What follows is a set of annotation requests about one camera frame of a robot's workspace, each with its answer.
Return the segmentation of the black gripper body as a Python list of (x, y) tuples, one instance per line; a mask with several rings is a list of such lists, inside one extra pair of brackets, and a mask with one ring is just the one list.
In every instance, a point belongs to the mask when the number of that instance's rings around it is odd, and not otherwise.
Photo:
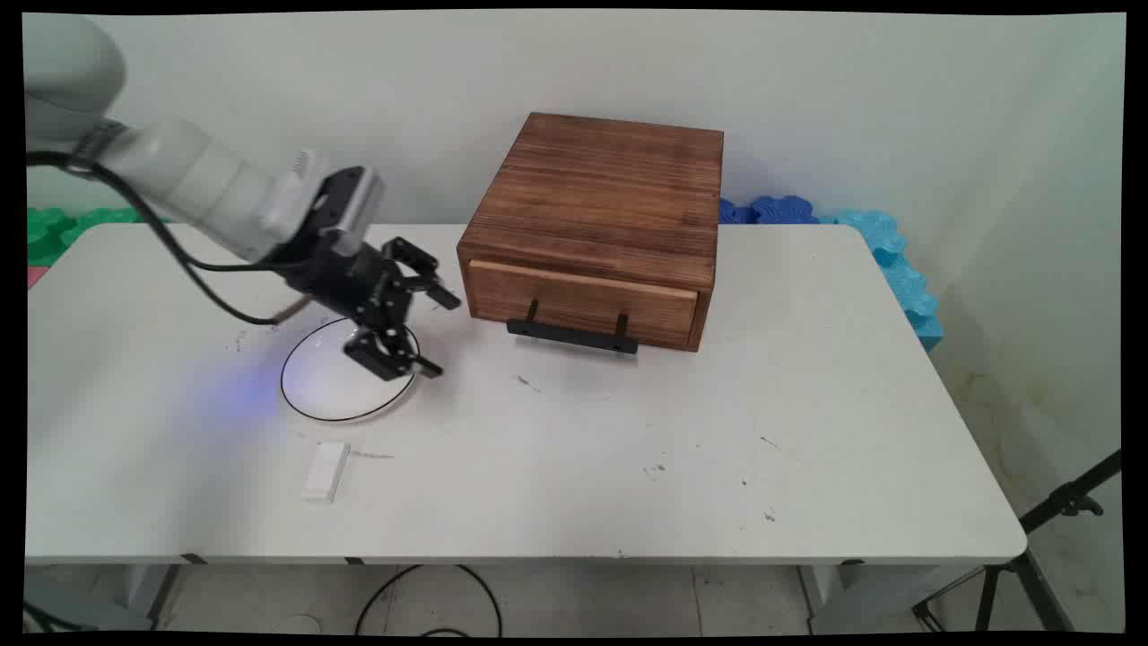
[(362, 234), (380, 182), (366, 168), (327, 176), (310, 200), (298, 232), (267, 260), (292, 289), (365, 328), (404, 326), (410, 294), (397, 289), (400, 265)]

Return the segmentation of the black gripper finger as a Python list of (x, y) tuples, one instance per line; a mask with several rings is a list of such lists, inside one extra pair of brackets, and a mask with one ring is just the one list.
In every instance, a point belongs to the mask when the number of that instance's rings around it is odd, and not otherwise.
[(386, 330), (356, 330), (344, 344), (344, 355), (383, 381), (401, 378), (439, 378), (443, 369), (420, 352), (417, 336), (408, 326)]
[(427, 298), (433, 299), (444, 310), (456, 310), (461, 306), (461, 299), (449, 291), (439, 278), (439, 259), (426, 250), (414, 246), (405, 238), (393, 238), (382, 246), (382, 255), (386, 260), (394, 260), (414, 272), (414, 275), (398, 273), (395, 282), (397, 289), (411, 293), (422, 291)]

